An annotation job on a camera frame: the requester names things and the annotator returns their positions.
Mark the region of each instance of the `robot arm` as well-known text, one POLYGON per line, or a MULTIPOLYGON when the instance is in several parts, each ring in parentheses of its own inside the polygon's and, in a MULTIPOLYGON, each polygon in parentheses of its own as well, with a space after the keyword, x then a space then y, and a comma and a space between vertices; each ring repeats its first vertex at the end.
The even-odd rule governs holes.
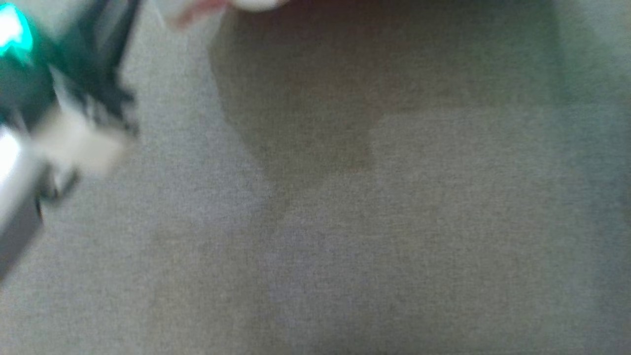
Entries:
POLYGON ((118 69, 139 5, 90 0, 59 40, 0 5, 0 282, 37 235, 40 201, 108 173, 133 145, 118 69))

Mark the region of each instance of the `gray background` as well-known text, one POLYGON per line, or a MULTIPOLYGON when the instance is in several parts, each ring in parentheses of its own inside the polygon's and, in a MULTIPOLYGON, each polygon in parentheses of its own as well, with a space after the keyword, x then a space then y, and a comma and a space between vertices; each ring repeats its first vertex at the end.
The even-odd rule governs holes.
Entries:
POLYGON ((45 211, 0 354, 627 354, 630 33, 624 0, 147 4, 139 149, 45 211))

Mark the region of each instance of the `white round object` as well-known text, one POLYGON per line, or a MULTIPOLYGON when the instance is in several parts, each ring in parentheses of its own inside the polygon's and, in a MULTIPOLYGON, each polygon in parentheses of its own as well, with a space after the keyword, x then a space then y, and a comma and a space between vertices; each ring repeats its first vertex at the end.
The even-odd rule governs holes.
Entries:
POLYGON ((230 0, 236 7, 246 11, 265 11, 277 8, 288 0, 230 0))

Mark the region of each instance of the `green light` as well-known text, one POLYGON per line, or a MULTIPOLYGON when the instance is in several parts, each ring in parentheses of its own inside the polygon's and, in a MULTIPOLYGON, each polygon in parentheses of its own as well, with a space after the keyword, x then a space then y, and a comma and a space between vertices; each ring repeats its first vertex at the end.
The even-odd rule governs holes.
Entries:
POLYGON ((0 5, 0 56, 10 48, 22 54, 33 50, 33 35, 27 18, 13 4, 0 5))

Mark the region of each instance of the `glowing green led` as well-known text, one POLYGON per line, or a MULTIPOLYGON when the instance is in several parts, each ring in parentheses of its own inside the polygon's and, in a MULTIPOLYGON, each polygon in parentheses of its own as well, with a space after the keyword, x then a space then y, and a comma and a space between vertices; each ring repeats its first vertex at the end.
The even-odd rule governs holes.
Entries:
POLYGON ((13 4, 0 5, 0 56, 10 48, 22 53, 33 50, 33 35, 27 18, 13 4))

